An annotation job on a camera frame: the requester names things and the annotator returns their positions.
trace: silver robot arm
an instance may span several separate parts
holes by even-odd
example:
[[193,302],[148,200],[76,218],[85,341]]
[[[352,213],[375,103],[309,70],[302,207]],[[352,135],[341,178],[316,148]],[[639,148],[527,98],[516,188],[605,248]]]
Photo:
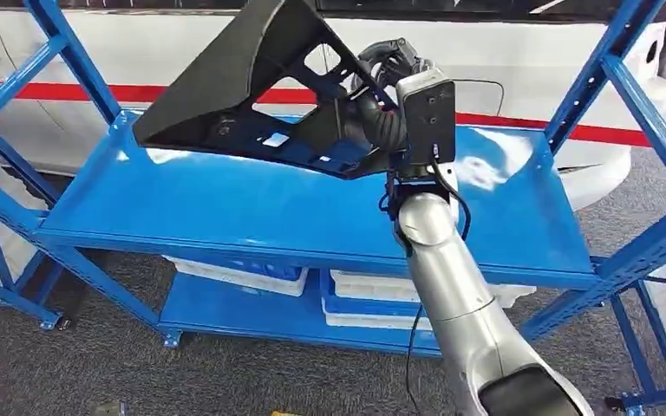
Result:
[[443,198],[418,193],[405,200],[395,235],[446,363],[457,414],[593,414],[506,317]]

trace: car body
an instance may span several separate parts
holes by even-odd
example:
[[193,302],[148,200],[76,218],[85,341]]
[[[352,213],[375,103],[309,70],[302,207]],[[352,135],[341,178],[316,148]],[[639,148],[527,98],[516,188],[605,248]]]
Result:
[[[588,11],[583,9],[586,2],[578,0],[550,2],[553,6],[522,2],[520,10],[507,9],[504,4],[514,2],[499,0],[318,0],[316,6],[354,52],[372,42],[405,37],[447,76],[460,80],[459,122],[503,125],[506,120],[539,127],[552,116],[619,3],[597,1],[588,2],[594,6]],[[242,4],[243,0],[61,2],[73,30],[125,107],[147,107]],[[0,81],[45,40],[31,15],[18,5],[17,0],[0,0]],[[306,63],[325,70],[330,60],[328,51],[320,49]],[[665,109],[666,8],[625,63],[652,101]],[[262,104],[272,114],[305,114],[315,102],[295,80],[282,80],[273,93]],[[0,133],[37,168],[75,173],[106,127],[64,61],[52,61],[19,97],[0,113]],[[611,87],[599,95],[581,124],[572,136],[577,140],[568,140],[557,156],[575,209],[595,202],[624,180],[630,170],[630,148],[624,143],[637,140],[636,124]]]

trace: floor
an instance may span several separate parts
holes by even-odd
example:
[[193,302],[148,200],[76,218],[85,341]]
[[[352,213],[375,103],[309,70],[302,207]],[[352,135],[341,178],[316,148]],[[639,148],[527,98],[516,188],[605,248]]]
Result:
[[[595,254],[611,254],[666,212],[666,173],[659,161],[646,149],[635,149],[633,158],[629,178],[578,215]],[[646,189],[659,198],[646,198]],[[162,303],[173,275],[169,262],[88,254],[142,300]],[[556,293],[541,289],[520,299],[511,317],[521,321]],[[662,385],[666,374],[637,300],[625,297]],[[413,412],[400,355],[189,334],[181,348],[170,350],[153,331],[70,275],[58,283],[50,302],[75,318],[72,329],[43,332],[34,320],[0,308],[0,416],[90,414],[110,400],[126,402],[132,415]],[[636,388],[608,307],[578,317],[536,347],[598,414],[607,413],[604,396]],[[438,360],[414,360],[412,382],[424,414],[452,408]]]

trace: black bracket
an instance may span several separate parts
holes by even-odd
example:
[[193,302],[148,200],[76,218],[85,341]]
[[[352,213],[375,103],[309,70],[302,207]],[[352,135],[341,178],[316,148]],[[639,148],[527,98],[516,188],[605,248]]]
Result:
[[[304,60],[327,45],[340,62],[319,75]],[[348,91],[342,82],[358,77]],[[294,78],[317,108],[299,122],[252,106],[274,84]],[[369,71],[304,0],[251,0],[134,123],[141,146],[221,153],[354,179],[387,168],[387,159],[356,131],[354,99],[372,92],[396,108]]]

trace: blue metal shelf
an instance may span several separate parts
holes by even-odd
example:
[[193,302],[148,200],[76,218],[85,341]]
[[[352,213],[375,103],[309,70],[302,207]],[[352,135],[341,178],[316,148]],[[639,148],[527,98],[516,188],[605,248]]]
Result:
[[[408,329],[327,325],[318,279],[317,270],[312,270],[303,294],[293,297],[178,273],[158,325],[168,330],[306,341],[396,353],[407,351]],[[417,354],[440,355],[431,331],[417,331],[414,347]]]
[[[263,161],[146,149],[135,143],[134,117],[117,118],[38,228],[39,238],[177,257],[215,250],[275,264],[407,272],[389,218],[377,208],[382,175],[344,181]],[[568,289],[595,284],[542,132],[457,127],[456,135],[457,161],[484,166],[459,187],[473,213],[468,244],[487,278]]]
[[[248,159],[139,148],[129,128],[136,113],[121,111],[57,4],[24,2],[48,41],[0,87],[0,108],[59,53],[109,129],[61,197],[0,137],[0,155],[52,207],[27,210],[0,190],[2,223],[162,333],[170,347],[178,345],[182,330],[193,330],[404,350],[407,331],[324,325],[316,277],[294,298],[179,274],[158,315],[77,251],[100,247],[188,258],[212,251],[289,266],[406,271],[391,224],[377,210],[382,177],[344,182]],[[614,256],[591,259],[552,157],[610,81],[666,165],[666,122],[622,63],[662,4],[623,2],[544,132],[456,127],[458,161],[471,173],[459,174],[473,212],[467,243],[487,279],[569,289],[525,323],[528,339],[610,298],[626,330],[617,294],[666,264],[666,216]],[[58,316],[0,290],[7,302],[47,323]],[[418,341],[424,354],[434,352],[429,341]],[[627,342],[636,349],[630,336]],[[655,391],[642,377],[650,391],[624,404],[666,403],[666,390]]]

